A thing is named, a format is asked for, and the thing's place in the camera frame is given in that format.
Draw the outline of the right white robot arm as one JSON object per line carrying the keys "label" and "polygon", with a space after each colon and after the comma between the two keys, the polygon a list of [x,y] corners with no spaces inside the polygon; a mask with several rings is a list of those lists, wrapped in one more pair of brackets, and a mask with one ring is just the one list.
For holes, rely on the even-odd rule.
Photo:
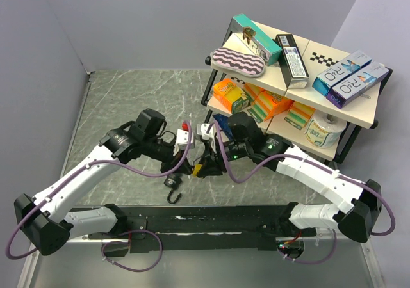
{"label": "right white robot arm", "polygon": [[280,219],[281,231],[294,236],[307,228],[337,229],[349,239],[365,243],[381,213],[381,186],[369,179],[351,179],[313,159],[278,134],[265,134],[253,117],[244,112],[229,117],[232,138],[222,141],[218,123],[202,124],[197,133],[206,148],[199,177],[229,173],[226,164],[248,157],[257,168],[291,177],[328,199],[322,205],[289,203]]}

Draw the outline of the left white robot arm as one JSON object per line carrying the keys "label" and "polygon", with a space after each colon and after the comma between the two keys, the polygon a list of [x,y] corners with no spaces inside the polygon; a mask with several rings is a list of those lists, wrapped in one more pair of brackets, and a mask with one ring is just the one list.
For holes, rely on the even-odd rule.
{"label": "left white robot arm", "polygon": [[42,255],[59,250],[68,240],[95,232],[118,238],[125,234],[127,216],[114,204],[85,212],[72,212],[77,201],[119,168],[150,178],[191,175],[189,149],[196,138],[212,140],[214,126],[192,129],[186,124],[171,142],[163,140],[167,122],[153,110],[143,110],[136,120],[112,129],[86,158],[47,189],[14,201],[17,230]]}

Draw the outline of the yellow padlock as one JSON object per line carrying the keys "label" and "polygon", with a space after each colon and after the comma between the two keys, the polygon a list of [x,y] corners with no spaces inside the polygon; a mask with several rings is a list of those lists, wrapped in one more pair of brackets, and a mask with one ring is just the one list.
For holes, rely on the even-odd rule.
{"label": "yellow padlock", "polygon": [[205,178],[205,169],[203,164],[196,164],[194,166],[192,175],[198,178]]}

